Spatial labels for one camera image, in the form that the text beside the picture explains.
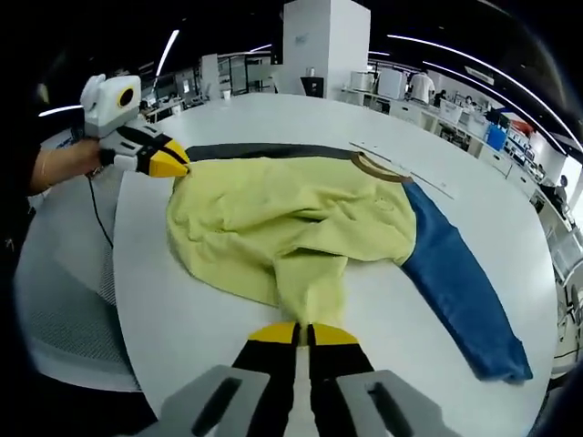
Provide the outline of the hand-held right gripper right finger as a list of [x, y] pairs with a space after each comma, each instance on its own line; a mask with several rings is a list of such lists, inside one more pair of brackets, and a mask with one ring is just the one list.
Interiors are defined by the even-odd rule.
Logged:
[[398, 375], [377, 370], [345, 330], [307, 329], [311, 408], [321, 436], [454, 436], [441, 407]]

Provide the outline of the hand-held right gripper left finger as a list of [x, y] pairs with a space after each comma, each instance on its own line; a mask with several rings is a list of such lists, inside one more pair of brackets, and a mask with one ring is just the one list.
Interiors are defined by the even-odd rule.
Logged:
[[236, 360], [216, 365], [163, 403], [151, 436], [282, 436], [293, 405], [301, 326], [253, 332]]

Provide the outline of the person's left hand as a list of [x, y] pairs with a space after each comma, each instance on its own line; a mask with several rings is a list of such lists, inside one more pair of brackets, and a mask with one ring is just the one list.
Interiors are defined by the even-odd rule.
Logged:
[[41, 176], [45, 186], [52, 187], [100, 167], [99, 142], [84, 138], [69, 147], [46, 152], [41, 161]]

